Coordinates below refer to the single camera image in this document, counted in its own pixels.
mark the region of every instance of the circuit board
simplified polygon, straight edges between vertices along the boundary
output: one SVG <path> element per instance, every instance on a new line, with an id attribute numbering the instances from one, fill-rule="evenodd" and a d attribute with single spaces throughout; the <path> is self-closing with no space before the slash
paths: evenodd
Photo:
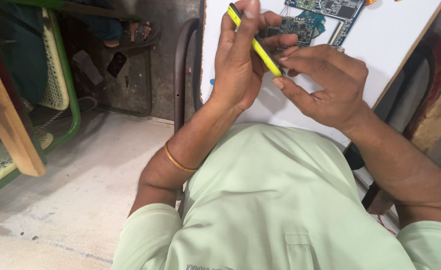
<path id="1" fill-rule="evenodd" d="M 341 46 L 361 13 L 365 0 L 286 0 L 290 7 L 300 8 L 339 20 L 336 31 L 329 40 L 331 46 Z"/>
<path id="2" fill-rule="evenodd" d="M 277 34 L 296 34 L 297 46 L 304 48 L 310 46 L 312 39 L 324 33 L 326 28 L 324 15 L 304 10 L 297 17 L 282 16 L 279 26 L 271 26 L 266 33 L 260 33 L 260 37 L 271 37 Z"/>

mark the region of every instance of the hand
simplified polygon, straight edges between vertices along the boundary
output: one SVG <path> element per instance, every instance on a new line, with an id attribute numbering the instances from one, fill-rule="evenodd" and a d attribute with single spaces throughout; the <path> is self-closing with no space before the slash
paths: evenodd
<path id="1" fill-rule="evenodd" d="M 343 133 L 367 117 L 370 108 L 362 100 L 369 73 L 366 63 L 329 45 L 295 50 L 279 63 L 290 69 L 291 77 L 307 74 L 324 88 L 309 94 L 289 78 L 272 80 L 304 115 Z"/>
<path id="2" fill-rule="evenodd" d="M 271 11 L 259 14 L 259 0 L 241 0 L 235 6 L 243 12 L 242 22 L 236 33 L 236 24 L 230 16 L 225 13 L 222 17 L 215 59 L 216 77 L 209 100 L 244 111 L 259 95 L 262 77 L 269 71 L 251 48 L 254 34 L 258 28 L 280 25 L 282 18 Z M 278 34 L 264 39 L 270 50 L 293 46 L 296 42 L 295 34 Z"/>

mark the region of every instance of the red wire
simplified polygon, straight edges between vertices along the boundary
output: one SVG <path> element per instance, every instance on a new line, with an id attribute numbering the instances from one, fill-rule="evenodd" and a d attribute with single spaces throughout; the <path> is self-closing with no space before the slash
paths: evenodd
<path id="1" fill-rule="evenodd" d="M 395 235 L 395 236 L 397 235 L 395 232 L 389 230 L 389 229 L 384 225 L 384 223 L 382 222 L 382 219 L 380 218 L 380 215 L 379 215 L 379 214 L 377 215 L 377 219 L 379 219 L 379 223 L 380 223 L 380 225 L 382 225 L 386 230 L 388 230 L 391 234 L 393 234 L 393 235 Z"/>

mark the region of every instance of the shirt pocket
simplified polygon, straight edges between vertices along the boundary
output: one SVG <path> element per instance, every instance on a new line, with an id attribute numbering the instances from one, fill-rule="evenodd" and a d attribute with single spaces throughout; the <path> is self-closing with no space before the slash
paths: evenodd
<path id="1" fill-rule="evenodd" d="M 314 270 L 307 233 L 286 233 L 284 236 L 290 270 Z"/>

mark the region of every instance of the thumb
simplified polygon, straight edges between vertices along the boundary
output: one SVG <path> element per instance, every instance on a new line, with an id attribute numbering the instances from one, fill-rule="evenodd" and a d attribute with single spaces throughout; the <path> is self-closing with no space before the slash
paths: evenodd
<path id="1" fill-rule="evenodd" d="M 308 112 L 312 111 L 315 103 L 313 97 L 304 88 L 296 85 L 293 80 L 285 77 L 275 77 L 272 79 L 272 83 L 277 86 L 303 114 L 308 116 Z"/>
<path id="2" fill-rule="evenodd" d="M 239 30 L 237 31 L 234 42 L 234 53 L 238 53 L 237 57 L 250 57 L 250 48 L 254 35 L 258 31 L 260 2 L 259 0 L 243 0 L 245 7 L 243 8 L 243 16 Z"/>

